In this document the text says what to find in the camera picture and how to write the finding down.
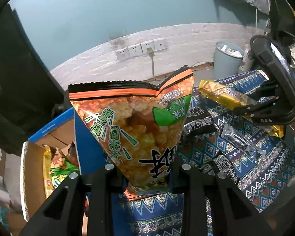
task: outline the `green snack bag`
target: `green snack bag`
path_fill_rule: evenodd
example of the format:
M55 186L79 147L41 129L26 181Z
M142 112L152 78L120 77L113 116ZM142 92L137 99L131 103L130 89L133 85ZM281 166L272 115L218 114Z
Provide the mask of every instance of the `green snack bag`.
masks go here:
M59 148L57 148L50 167L51 184L54 189L72 172L80 173L79 169L71 164Z

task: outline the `gray trash bin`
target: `gray trash bin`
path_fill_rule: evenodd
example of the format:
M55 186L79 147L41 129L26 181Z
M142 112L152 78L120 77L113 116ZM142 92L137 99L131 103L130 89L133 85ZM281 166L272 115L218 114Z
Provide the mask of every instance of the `gray trash bin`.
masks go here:
M226 45L227 48L239 51L241 57L221 51L221 48L224 45ZM222 79L237 74L238 68L241 65L244 55L244 51L235 44L224 41L217 42L214 52L214 78Z

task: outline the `blue box edge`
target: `blue box edge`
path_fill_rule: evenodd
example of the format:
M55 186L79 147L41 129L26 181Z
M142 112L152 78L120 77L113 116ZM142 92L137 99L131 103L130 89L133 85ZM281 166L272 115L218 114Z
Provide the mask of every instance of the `blue box edge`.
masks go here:
M72 119L74 115L74 108L71 107L62 114L60 114L58 117L54 118L51 122L47 123L44 127L42 127L39 131L37 131L35 134L33 134L31 137L28 138L28 141L30 142L37 142L39 139L43 138L45 135L47 135L52 130L58 128L68 120Z

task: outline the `electrical outlet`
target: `electrical outlet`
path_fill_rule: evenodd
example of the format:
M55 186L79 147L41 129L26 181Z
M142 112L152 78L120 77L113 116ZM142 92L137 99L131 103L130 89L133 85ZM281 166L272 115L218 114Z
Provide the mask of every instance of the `electrical outlet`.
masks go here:
M120 50L116 50L116 55L119 61L124 61L126 59L129 59L130 53L129 53L128 47L120 49Z
M142 51L142 47L141 47L140 43L128 46L128 50L130 53L130 57L143 55L143 51Z
M142 47L143 54L147 53L147 51L146 51L147 48L152 48L153 51L155 50L153 40L142 42L141 47Z
M155 39L154 46L155 46L156 51L163 50L163 49L167 48L164 38Z

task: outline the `green label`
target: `green label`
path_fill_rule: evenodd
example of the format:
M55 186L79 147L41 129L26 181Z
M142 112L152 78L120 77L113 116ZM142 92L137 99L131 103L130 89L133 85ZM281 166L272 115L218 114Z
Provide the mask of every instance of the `green label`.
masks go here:
M163 109L154 107L152 111L155 123L159 126L169 126L182 120L187 115L190 100L191 95L187 95L173 101Z

